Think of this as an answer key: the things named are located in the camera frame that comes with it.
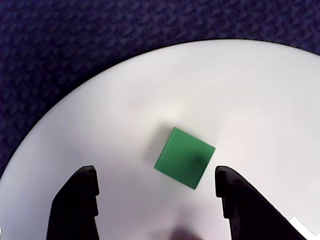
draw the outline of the dark blue carpet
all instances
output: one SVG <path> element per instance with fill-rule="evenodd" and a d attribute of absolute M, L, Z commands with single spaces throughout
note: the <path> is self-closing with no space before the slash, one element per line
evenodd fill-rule
<path fill-rule="evenodd" d="M 37 121 L 141 53 L 242 38 L 320 54 L 317 0 L 0 0 L 0 175 Z"/>

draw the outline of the green block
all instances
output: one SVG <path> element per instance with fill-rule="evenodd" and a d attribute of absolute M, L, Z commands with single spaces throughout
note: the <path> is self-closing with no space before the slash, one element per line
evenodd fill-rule
<path fill-rule="evenodd" d="M 154 168 L 196 189 L 215 149 L 175 127 Z"/>

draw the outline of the white circular platform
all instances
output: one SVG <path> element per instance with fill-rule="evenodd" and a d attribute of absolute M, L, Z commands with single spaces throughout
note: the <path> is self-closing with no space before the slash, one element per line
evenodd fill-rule
<path fill-rule="evenodd" d="M 0 181 L 1 240 L 44 239 L 54 196 L 91 164 L 101 240 L 160 240 L 181 225 L 231 239 L 217 165 L 320 234 L 319 103 L 320 57 L 289 46 L 210 40 L 129 59 L 70 93 L 23 140 Z M 216 147 L 196 190 L 154 169 L 173 127 Z"/>

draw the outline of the white surface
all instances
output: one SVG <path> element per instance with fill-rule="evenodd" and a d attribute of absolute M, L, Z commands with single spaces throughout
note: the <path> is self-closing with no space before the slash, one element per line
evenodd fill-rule
<path fill-rule="evenodd" d="M 158 240 L 183 224 L 231 239 L 217 165 L 317 235 L 319 93 L 320 57 L 266 42 L 187 43 L 116 65 L 59 102 L 15 152 L 0 181 L 2 240 L 44 239 L 55 194 L 89 164 L 101 240 Z M 153 168 L 174 126 L 216 147 L 196 190 Z"/>
<path fill-rule="evenodd" d="M 289 222 L 302 236 L 304 236 L 306 240 L 320 240 L 320 235 L 313 235 L 313 233 L 310 232 L 309 229 L 307 229 L 306 226 L 304 226 L 295 216 L 291 218 Z"/>

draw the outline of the white round table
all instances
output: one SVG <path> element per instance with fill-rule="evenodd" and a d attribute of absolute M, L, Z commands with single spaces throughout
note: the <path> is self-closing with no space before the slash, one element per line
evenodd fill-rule
<path fill-rule="evenodd" d="M 161 240 L 182 225 L 231 239 L 217 165 L 319 234 L 319 103 L 320 57 L 289 46 L 210 40 L 129 59 L 70 93 L 23 140 L 0 181 L 1 240 L 44 239 L 54 196 L 84 165 L 97 169 L 101 240 Z M 173 127 L 216 147 L 196 190 L 154 169 Z"/>

